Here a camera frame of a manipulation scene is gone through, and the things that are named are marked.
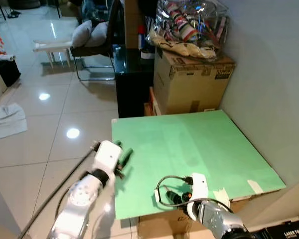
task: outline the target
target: green board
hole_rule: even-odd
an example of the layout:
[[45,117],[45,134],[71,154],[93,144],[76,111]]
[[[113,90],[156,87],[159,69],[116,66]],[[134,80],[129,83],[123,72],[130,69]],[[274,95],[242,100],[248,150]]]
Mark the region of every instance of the green board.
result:
[[[229,199],[255,195],[248,180],[264,193],[285,187],[223,111],[114,120],[112,139],[134,150],[125,179],[116,180],[116,219],[171,210],[158,205],[153,193],[166,175],[204,174],[211,198],[223,188]],[[164,184],[179,193],[190,190],[177,179]],[[165,196],[162,200],[168,203]]]

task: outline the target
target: clear plastic bag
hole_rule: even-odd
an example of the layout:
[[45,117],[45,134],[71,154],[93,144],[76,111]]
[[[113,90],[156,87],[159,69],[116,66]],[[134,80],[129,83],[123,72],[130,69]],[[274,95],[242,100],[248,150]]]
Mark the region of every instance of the clear plastic bag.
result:
[[159,0],[149,38],[184,56],[215,59],[226,41],[227,11],[217,0]]

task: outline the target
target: cushion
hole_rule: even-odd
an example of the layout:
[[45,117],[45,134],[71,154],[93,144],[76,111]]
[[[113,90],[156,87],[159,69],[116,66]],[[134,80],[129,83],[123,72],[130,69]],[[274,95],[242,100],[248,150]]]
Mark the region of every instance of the cushion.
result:
[[72,46],[80,47],[83,46],[90,38],[92,31],[92,21],[85,21],[79,25],[73,32],[72,35]]
[[101,22],[97,24],[91,33],[90,39],[85,43],[87,47],[101,46],[106,41],[109,22]]

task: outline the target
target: tile floor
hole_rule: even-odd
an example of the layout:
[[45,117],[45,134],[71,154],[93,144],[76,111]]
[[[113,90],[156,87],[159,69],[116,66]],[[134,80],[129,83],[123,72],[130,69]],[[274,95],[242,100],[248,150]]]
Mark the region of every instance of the tile floor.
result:
[[[59,19],[56,9],[50,7],[21,12],[16,19],[0,18],[5,49],[8,54],[16,55],[21,71],[20,79],[0,98],[0,105],[20,104],[28,130],[0,139],[0,192],[18,226],[23,228],[93,140],[111,139],[111,119],[117,118],[118,112],[114,82],[81,84],[73,64],[68,67],[64,61],[65,56],[55,54],[60,62],[52,69],[45,53],[32,51],[36,39],[70,39],[76,20]],[[90,60],[110,63],[105,57]],[[79,130],[79,135],[67,137],[68,130],[73,128]],[[90,169],[92,161],[90,157],[83,163],[44,209],[29,230],[33,239],[46,238],[54,222],[58,198],[82,172]],[[91,214],[93,226],[85,238],[136,239],[135,220],[115,220],[114,200],[111,203],[111,211],[102,217]]]

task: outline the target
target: chair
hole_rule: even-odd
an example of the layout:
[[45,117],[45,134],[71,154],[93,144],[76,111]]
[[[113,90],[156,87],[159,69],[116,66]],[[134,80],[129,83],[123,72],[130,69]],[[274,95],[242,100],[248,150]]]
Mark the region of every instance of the chair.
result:
[[85,66],[82,63],[82,67],[83,68],[109,68],[112,67],[114,69],[114,65],[112,62],[111,57],[113,56],[113,51],[112,51],[112,43],[113,43],[113,38],[114,38],[114,29],[115,29],[115,24],[117,21],[117,17],[118,17],[118,11],[119,11],[119,7],[120,7],[120,0],[113,0],[112,2],[112,6],[111,6],[111,10],[110,10],[110,17],[109,17],[109,24],[108,24],[108,29],[107,29],[107,34],[106,34],[106,41],[104,44],[100,45],[100,46],[96,46],[96,47],[71,47],[71,53],[74,59],[74,65],[75,65],[75,70],[76,70],[76,74],[77,77],[80,81],[90,81],[90,80],[113,80],[114,78],[108,78],[108,77],[103,77],[103,78],[90,78],[90,79],[81,79],[79,76],[79,72],[78,72],[78,67],[77,67],[77,57],[84,57],[84,56],[94,56],[94,55],[104,55],[104,56],[108,56],[111,60],[111,64],[109,66]]

